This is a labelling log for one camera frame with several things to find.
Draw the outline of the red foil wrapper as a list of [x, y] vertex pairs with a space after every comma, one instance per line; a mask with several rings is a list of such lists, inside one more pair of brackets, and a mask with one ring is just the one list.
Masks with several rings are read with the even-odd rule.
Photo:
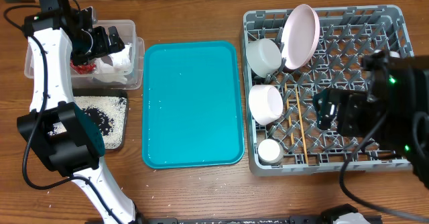
[[91, 74], [95, 70], [96, 65], [93, 63], [74, 65], [73, 61], [71, 60], [70, 67], [78, 74]]

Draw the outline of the white napkin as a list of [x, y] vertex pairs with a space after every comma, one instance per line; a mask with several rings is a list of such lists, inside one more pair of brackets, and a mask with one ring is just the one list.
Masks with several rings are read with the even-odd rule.
[[129, 52], [132, 46], [133, 44], [127, 44], [122, 51], [110, 54], [110, 64], [103, 61], [102, 58], [97, 58], [93, 71], [95, 78], [101, 82], [120, 82], [125, 84], [127, 78], [123, 73], [131, 66]]

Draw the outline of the wooden chopstick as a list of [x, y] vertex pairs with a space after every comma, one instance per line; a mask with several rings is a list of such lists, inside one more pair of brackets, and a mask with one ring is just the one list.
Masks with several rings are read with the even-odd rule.
[[285, 83], [284, 89], [285, 89], [285, 96], [286, 96], [286, 108], [287, 108], [286, 110], [287, 110], [287, 115], [288, 115], [288, 123], [289, 123], [289, 128], [291, 129], [291, 131], [290, 131], [291, 146], [293, 146], [294, 145], [294, 130], [292, 129], [292, 127], [293, 127], [292, 119], [291, 119], [292, 112], [291, 113], [289, 112], [289, 108], [290, 108], [289, 96], [290, 96], [290, 93], [288, 90], [287, 83]]
[[302, 112], [301, 112], [300, 98], [299, 98], [299, 94], [298, 94], [298, 87], [295, 86], [294, 90], [295, 90], [295, 94], [296, 94], [296, 104], [297, 104], [298, 117], [299, 117], [299, 122], [300, 122], [302, 146], [303, 146], [303, 150], [304, 150], [304, 160], [305, 160], [305, 163], [308, 164], [308, 152], [307, 152], [307, 147], [306, 147], [306, 138], [305, 138], [305, 133], [304, 133], [304, 124], [303, 124], [303, 119], [302, 119]]

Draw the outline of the white rice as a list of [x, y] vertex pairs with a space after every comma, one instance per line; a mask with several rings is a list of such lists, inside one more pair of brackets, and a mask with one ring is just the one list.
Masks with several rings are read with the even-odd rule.
[[95, 123], [103, 136], [106, 150], [116, 150], [123, 144], [126, 124], [125, 97], [79, 96], [76, 104]]

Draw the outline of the grey bowl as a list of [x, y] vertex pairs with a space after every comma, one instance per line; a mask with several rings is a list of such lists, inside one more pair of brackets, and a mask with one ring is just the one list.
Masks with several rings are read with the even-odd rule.
[[267, 125], [282, 116], [282, 96], [273, 85], [252, 86], [248, 100], [250, 112], [260, 125]]

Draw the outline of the large white plate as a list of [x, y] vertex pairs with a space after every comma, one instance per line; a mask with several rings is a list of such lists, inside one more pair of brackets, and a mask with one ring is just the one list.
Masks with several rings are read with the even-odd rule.
[[320, 21], [311, 6], [297, 6], [287, 18], [282, 32], [282, 57], [290, 70], [305, 65], [313, 56], [320, 37]]

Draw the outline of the white paper cup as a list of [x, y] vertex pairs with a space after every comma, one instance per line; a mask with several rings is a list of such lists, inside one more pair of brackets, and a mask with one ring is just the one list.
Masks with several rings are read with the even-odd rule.
[[273, 139], [263, 140], [257, 147], [259, 162], [266, 166], [276, 166], [284, 157], [284, 149]]

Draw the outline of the small white plate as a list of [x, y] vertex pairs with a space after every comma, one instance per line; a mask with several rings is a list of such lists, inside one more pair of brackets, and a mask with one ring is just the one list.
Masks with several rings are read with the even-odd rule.
[[277, 45], [267, 38], [249, 42], [246, 59], [251, 70], [261, 78], [274, 73], [282, 64], [282, 55]]

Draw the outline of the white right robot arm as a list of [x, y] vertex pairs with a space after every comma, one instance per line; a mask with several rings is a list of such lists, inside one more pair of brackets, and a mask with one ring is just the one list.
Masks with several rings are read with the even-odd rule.
[[345, 186], [345, 171], [371, 140], [392, 156], [405, 157], [414, 175], [428, 184], [428, 57], [400, 58], [396, 52], [378, 51], [361, 58], [361, 69], [369, 72], [367, 91], [325, 88], [312, 98], [319, 129], [332, 121], [344, 137], [361, 142], [346, 157], [339, 174], [343, 193], [370, 209], [403, 219], [428, 222], [428, 218], [388, 209], [355, 196]]

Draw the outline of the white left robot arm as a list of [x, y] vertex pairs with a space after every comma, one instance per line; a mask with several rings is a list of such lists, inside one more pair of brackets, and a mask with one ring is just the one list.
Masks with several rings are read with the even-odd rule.
[[105, 162], [99, 127], [75, 103], [70, 67], [120, 52], [125, 45], [115, 27], [95, 27], [93, 11], [76, 0], [39, 0], [37, 13], [19, 30], [32, 50], [34, 91], [17, 129], [33, 152], [62, 182], [75, 183], [104, 223], [143, 223]]

